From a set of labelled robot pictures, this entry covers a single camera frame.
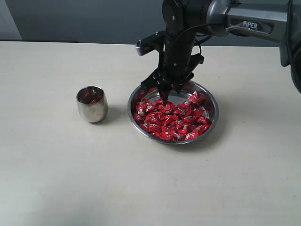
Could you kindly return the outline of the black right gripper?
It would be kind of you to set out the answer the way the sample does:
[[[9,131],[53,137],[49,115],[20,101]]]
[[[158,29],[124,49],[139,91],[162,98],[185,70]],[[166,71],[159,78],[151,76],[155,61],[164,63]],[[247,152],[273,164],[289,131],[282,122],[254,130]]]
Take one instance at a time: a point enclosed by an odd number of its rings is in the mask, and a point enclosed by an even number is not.
[[[164,103],[168,101],[171,90],[180,93],[184,84],[193,78],[192,71],[204,61],[201,53],[191,54],[195,39],[194,31],[185,32],[180,37],[165,31],[158,67],[141,82],[142,90],[147,92],[157,88]]]

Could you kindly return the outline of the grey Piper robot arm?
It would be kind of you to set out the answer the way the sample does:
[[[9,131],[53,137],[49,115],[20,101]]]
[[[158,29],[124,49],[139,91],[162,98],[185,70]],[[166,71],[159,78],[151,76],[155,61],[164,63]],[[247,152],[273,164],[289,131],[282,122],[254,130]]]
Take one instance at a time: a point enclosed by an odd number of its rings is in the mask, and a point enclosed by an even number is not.
[[[153,50],[159,54],[158,67],[141,83],[147,92],[157,88],[161,98],[181,91],[193,78],[193,70],[204,61],[193,54],[198,33],[205,40],[233,34],[277,43],[280,63],[290,66],[292,81],[301,88],[301,7],[288,1],[278,4],[243,4],[237,0],[166,0],[162,4],[166,29],[136,43],[139,55]]]

